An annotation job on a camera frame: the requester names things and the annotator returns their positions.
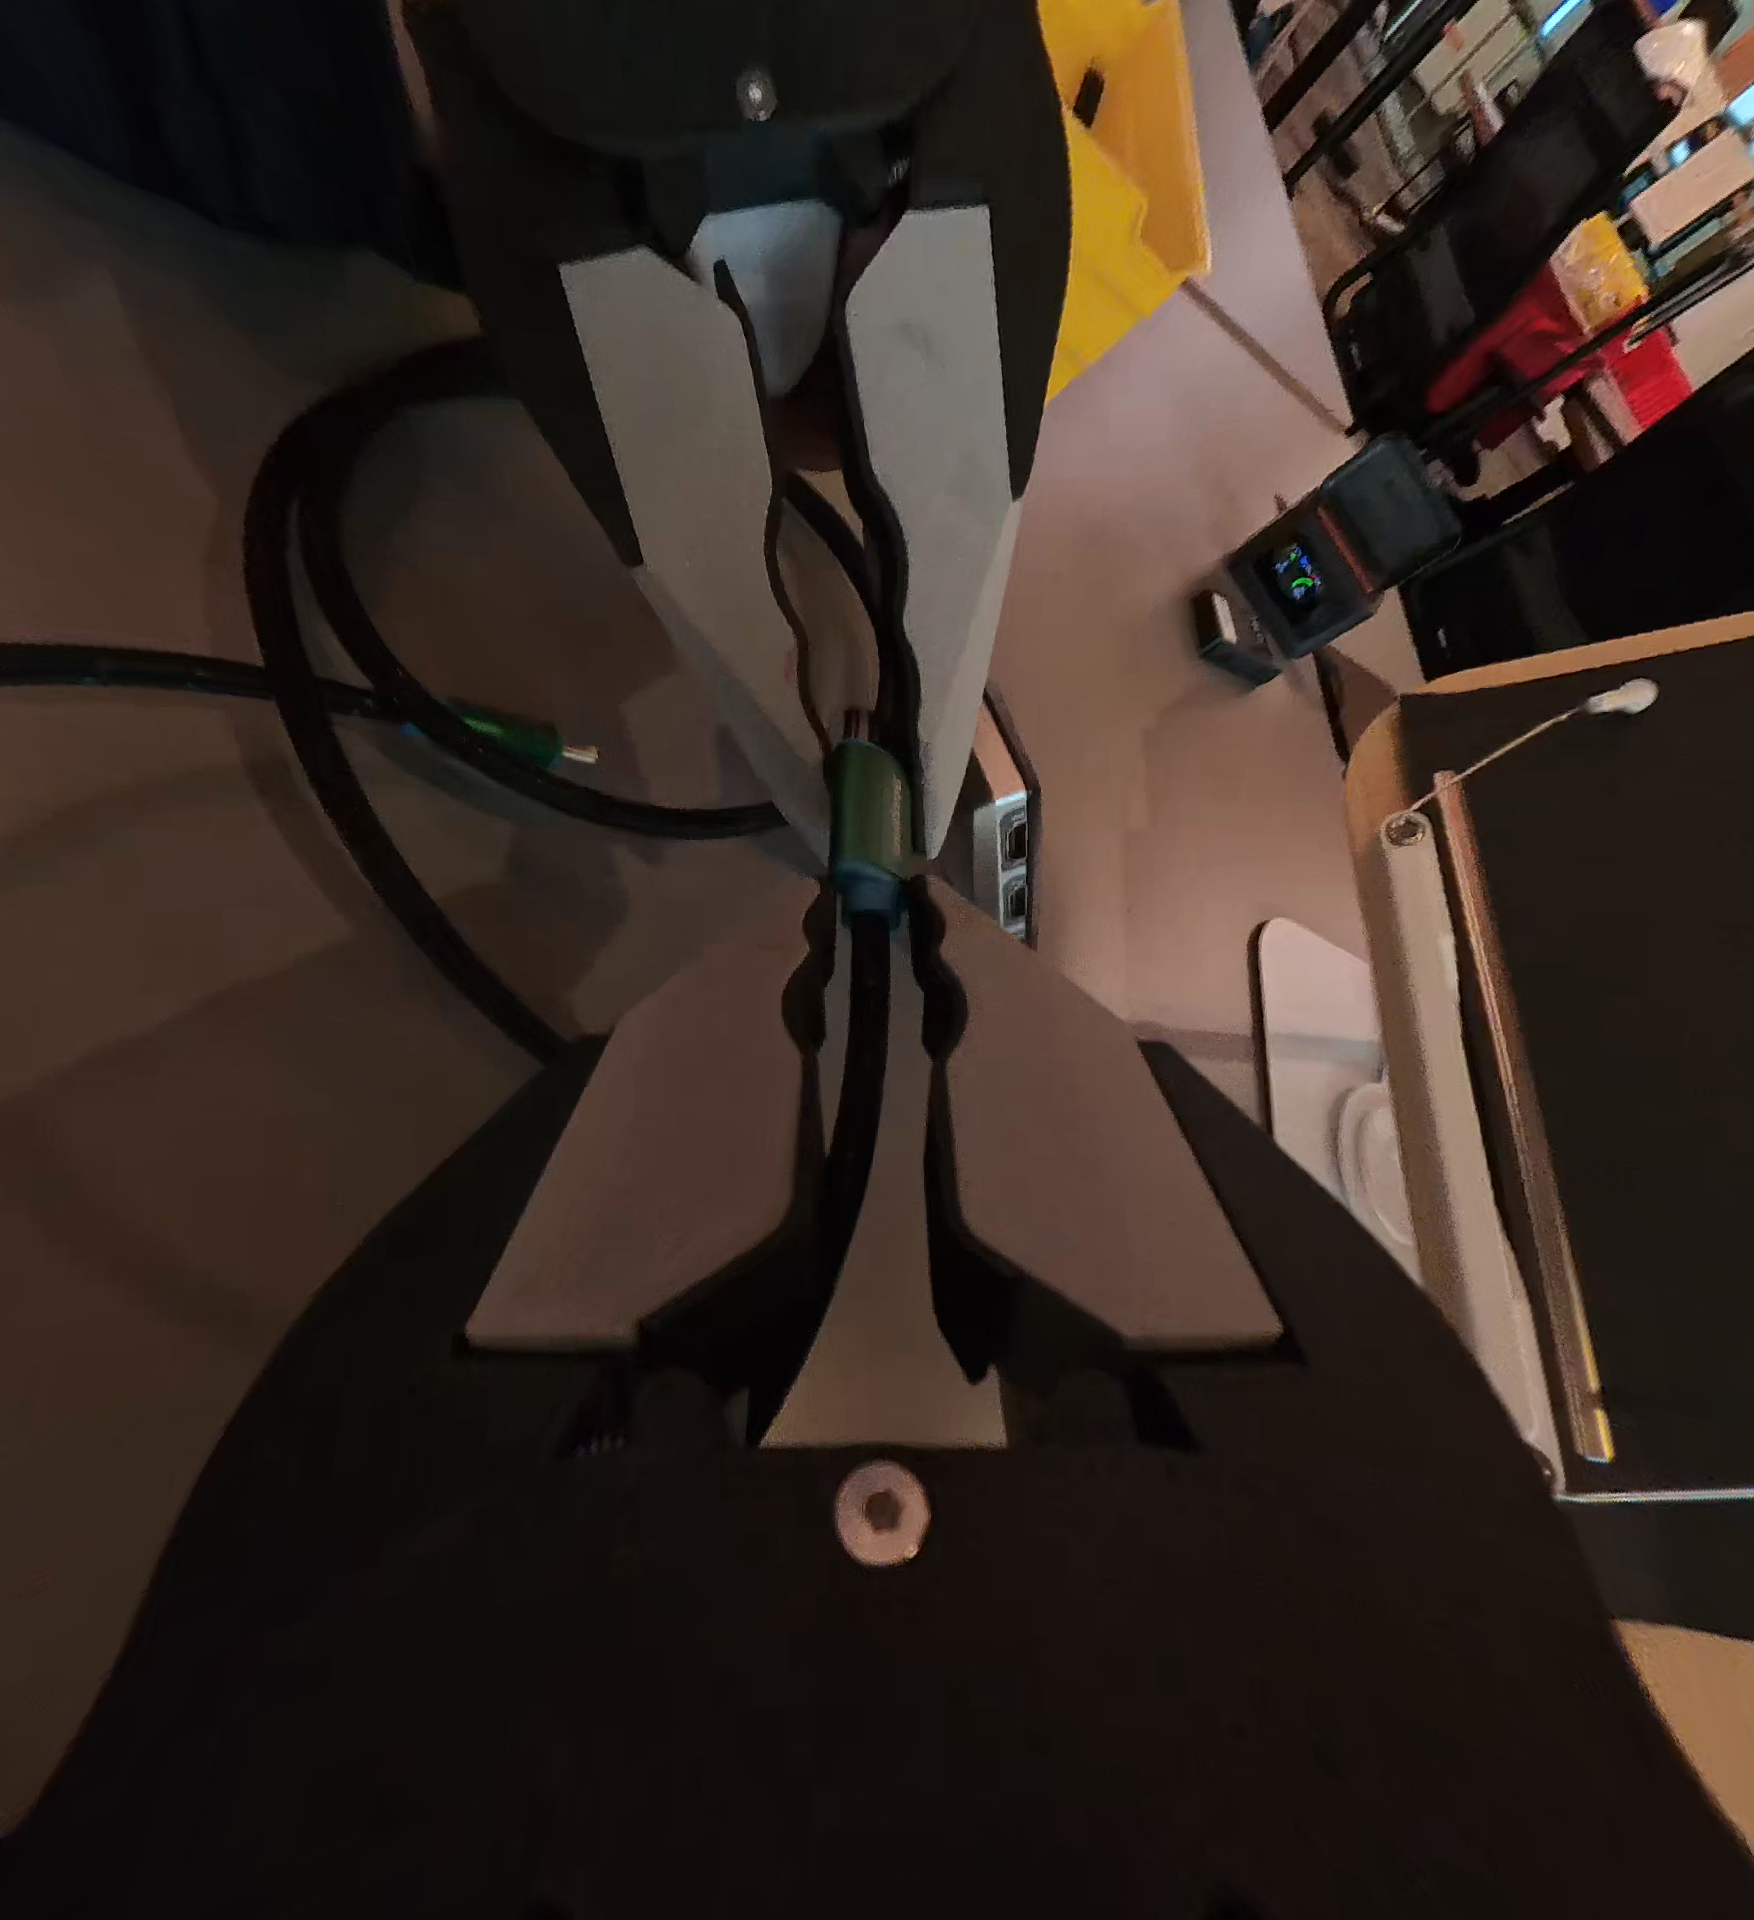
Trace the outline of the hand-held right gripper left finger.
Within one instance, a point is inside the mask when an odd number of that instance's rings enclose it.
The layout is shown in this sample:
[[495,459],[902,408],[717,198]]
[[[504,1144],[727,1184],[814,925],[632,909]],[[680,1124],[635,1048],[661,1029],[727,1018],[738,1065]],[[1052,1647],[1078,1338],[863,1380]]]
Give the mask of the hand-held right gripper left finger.
[[471,1308],[483,1355],[768,1377],[816,1284],[834,907],[782,886],[637,1002]]

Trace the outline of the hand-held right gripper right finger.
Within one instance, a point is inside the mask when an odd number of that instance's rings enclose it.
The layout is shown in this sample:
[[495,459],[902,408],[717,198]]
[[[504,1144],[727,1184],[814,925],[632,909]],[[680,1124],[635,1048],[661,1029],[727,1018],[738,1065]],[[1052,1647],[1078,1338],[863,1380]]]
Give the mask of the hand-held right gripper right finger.
[[1273,1351],[1282,1320],[1128,1025],[913,886],[931,1300],[969,1381]]

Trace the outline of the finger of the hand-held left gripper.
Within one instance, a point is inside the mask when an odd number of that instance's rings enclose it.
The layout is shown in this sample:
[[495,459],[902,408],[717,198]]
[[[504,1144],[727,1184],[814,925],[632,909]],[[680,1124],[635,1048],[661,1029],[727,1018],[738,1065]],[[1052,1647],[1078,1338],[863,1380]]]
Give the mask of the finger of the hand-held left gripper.
[[922,850],[940,852],[983,703],[1021,504],[983,205],[906,212],[845,301],[863,464],[899,562]]
[[768,800],[824,860],[831,735],[782,576],[782,490],[736,282],[725,266],[710,284],[632,247],[567,262],[560,284],[639,545],[635,583]]

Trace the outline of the yellow plastic bin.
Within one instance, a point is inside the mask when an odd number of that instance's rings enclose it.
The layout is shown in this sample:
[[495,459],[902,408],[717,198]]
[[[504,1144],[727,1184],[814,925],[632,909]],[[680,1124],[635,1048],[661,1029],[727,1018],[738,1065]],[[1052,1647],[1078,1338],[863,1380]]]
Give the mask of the yellow plastic bin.
[[1056,400],[1211,266],[1190,56],[1176,1],[1042,1],[1062,113],[1071,249]]

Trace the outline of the silver multiport hub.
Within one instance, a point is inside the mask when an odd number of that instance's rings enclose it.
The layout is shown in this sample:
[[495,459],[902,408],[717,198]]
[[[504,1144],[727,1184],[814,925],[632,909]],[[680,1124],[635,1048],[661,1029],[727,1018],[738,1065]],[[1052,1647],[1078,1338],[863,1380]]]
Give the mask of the silver multiport hub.
[[971,815],[974,901],[989,909],[1005,933],[1034,947],[1042,786],[1008,698],[994,681],[983,689],[971,771],[978,776]]

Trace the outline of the person's left forearm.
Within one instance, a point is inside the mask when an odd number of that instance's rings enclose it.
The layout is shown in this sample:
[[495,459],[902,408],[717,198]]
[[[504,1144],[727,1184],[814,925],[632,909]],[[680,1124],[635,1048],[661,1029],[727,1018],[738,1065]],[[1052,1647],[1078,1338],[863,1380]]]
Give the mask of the person's left forearm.
[[376,1],[0,1],[0,120],[227,229],[462,291]]

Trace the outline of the small black battery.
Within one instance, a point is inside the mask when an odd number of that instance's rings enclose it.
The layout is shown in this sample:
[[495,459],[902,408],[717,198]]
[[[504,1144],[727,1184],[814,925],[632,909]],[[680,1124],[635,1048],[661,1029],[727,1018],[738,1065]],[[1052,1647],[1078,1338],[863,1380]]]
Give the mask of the small black battery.
[[1197,589],[1190,600],[1199,659],[1250,687],[1274,684],[1281,664],[1254,618],[1222,589]]

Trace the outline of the small black display device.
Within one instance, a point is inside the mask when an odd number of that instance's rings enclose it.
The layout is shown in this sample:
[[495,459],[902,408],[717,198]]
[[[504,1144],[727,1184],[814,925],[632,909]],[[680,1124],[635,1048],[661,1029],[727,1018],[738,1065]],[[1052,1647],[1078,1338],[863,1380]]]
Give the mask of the small black display device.
[[1422,450],[1388,433],[1235,547],[1225,576],[1277,659],[1302,659],[1365,622],[1381,598],[1464,539]]

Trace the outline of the black office chair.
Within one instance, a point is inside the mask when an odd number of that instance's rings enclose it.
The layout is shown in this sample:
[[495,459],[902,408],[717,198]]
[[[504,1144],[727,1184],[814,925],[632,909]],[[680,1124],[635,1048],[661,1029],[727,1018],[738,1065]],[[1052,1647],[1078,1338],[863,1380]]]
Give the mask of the black office chair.
[[1536,371],[1518,369],[1521,301],[1555,289],[1556,247],[1611,204],[1668,117],[1631,58],[1555,61],[1403,232],[1338,276],[1323,313],[1355,435],[1400,433],[1475,479],[1492,432],[1536,418],[1539,382],[1569,353],[1545,346]]

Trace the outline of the black wooden-rimmed board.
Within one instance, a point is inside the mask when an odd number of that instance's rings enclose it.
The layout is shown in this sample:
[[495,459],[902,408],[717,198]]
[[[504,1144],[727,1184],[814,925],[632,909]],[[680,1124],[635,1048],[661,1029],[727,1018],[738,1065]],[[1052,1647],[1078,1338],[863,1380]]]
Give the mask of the black wooden-rimmed board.
[[1347,774],[1436,802],[1465,1048],[1521,1266],[1636,1500],[1563,1500],[1624,1619],[1754,1642],[1754,611],[1403,696]]

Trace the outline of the red plastic bin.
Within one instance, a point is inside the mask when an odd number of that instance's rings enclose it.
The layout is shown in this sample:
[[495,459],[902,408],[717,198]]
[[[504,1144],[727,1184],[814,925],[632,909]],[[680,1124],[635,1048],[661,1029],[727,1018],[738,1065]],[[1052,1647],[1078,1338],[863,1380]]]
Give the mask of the red plastic bin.
[[[1555,270],[1547,266],[1496,323],[1439,371],[1423,397],[1423,408],[1429,415],[1464,410],[1488,390],[1515,388],[1540,379],[1572,349],[1587,345],[1585,321],[1566,298]],[[1484,448],[1504,443],[1536,419],[1550,402],[1594,374],[1608,376],[1624,402],[1629,423],[1638,427],[1656,426],[1693,393],[1669,333],[1658,331],[1636,345],[1614,338],[1578,365],[1560,371],[1553,380],[1540,382],[1530,397],[1521,397],[1479,419],[1469,430],[1472,439]]]

